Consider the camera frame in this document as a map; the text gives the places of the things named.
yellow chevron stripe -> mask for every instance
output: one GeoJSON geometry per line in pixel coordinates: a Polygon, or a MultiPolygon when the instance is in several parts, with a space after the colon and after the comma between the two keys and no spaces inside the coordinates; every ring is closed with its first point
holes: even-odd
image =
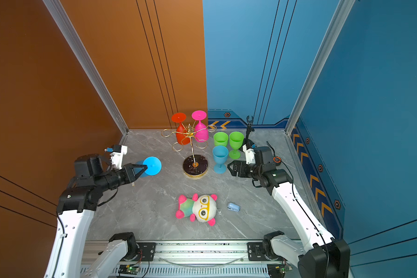
{"type": "Polygon", "coordinates": [[[303,152],[301,152],[301,165],[303,165],[303,157],[309,157],[308,155],[307,155],[307,153],[303,153],[303,152]]]}
{"type": "Polygon", "coordinates": [[[297,143],[297,153],[300,153],[300,147],[304,147],[302,143],[297,143]]]}
{"type": "Polygon", "coordinates": [[[310,187],[311,188],[312,188],[312,180],[320,182],[317,177],[310,175],[310,187]]]}
{"type": "Polygon", "coordinates": [[[225,127],[225,125],[227,125],[229,122],[230,122],[230,121],[228,120],[227,122],[225,122],[224,124],[222,124],[222,125],[221,125],[221,127],[222,127],[223,129],[227,129],[227,127],[225,127]]]}
{"type": "Polygon", "coordinates": [[[294,134],[294,145],[295,145],[295,137],[300,137],[298,134],[294,134]]]}
{"type": "Polygon", "coordinates": [[[332,209],[329,208],[328,205],[326,205],[325,203],[321,203],[321,215],[324,217],[324,209],[327,209],[330,213],[333,214],[332,209]]]}
{"type": "Polygon", "coordinates": [[[323,195],[324,197],[326,197],[326,195],[324,194],[323,191],[319,190],[318,188],[315,189],[315,199],[318,202],[318,193],[320,193],[321,195],[323,195]]]}

yellow glasses on plush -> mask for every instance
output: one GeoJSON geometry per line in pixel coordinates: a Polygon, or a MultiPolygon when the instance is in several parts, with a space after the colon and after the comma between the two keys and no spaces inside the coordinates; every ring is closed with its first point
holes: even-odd
{"type": "Polygon", "coordinates": [[[204,220],[207,220],[209,218],[210,198],[208,196],[204,196],[200,199],[199,202],[203,205],[206,205],[205,208],[201,208],[199,210],[199,217],[201,217],[204,220]]]}

robotic arm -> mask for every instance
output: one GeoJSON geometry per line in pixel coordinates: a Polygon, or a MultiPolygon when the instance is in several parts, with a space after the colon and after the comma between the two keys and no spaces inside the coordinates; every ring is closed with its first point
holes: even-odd
{"type": "Polygon", "coordinates": [[[301,199],[293,177],[276,168],[269,147],[250,149],[255,164],[235,160],[228,164],[233,176],[252,178],[255,187],[264,187],[280,204],[298,232],[303,247],[277,231],[264,236],[263,248],[269,259],[283,257],[294,265],[303,278],[346,278],[349,275],[350,248],[315,218],[301,199]]]}
{"type": "MultiPolygon", "coordinates": [[[[146,165],[131,163],[122,166],[122,155],[126,154],[126,149],[120,145],[106,149],[116,150],[110,154],[112,163],[99,154],[85,155],[74,162],[76,176],[60,196],[57,206],[56,239],[45,278],[79,276],[86,235],[103,192],[134,182],[147,169],[146,165]],[[103,171],[102,160],[111,165],[106,172],[103,171]],[[135,174],[135,168],[141,170],[135,174]]],[[[122,258],[130,260],[136,255],[137,244],[133,233],[116,234],[83,276],[106,278],[122,258]]]]}

plush toy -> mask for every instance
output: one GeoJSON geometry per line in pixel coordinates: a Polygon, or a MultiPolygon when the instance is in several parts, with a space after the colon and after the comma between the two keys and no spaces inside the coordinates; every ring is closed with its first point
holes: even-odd
{"type": "Polygon", "coordinates": [[[198,219],[199,222],[207,222],[210,226],[215,225],[216,215],[216,199],[215,194],[202,195],[198,198],[198,194],[194,194],[192,199],[179,196],[179,209],[176,212],[176,218],[181,219],[190,217],[190,221],[198,219]]]}

black bracket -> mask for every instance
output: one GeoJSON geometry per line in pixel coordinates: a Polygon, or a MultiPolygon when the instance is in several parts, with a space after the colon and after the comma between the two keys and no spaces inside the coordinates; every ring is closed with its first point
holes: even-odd
{"type": "Polygon", "coordinates": [[[156,252],[156,242],[138,242],[138,245],[142,251],[142,261],[152,262],[156,252]]]}
{"type": "Polygon", "coordinates": [[[270,260],[265,255],[265,251],[263,248],[262,242],[248,242],[247,243],[247,252],[249,261],[257,262],[257,261],[282,261],[283,258],[278,257],[276,259],[270,260]]]}

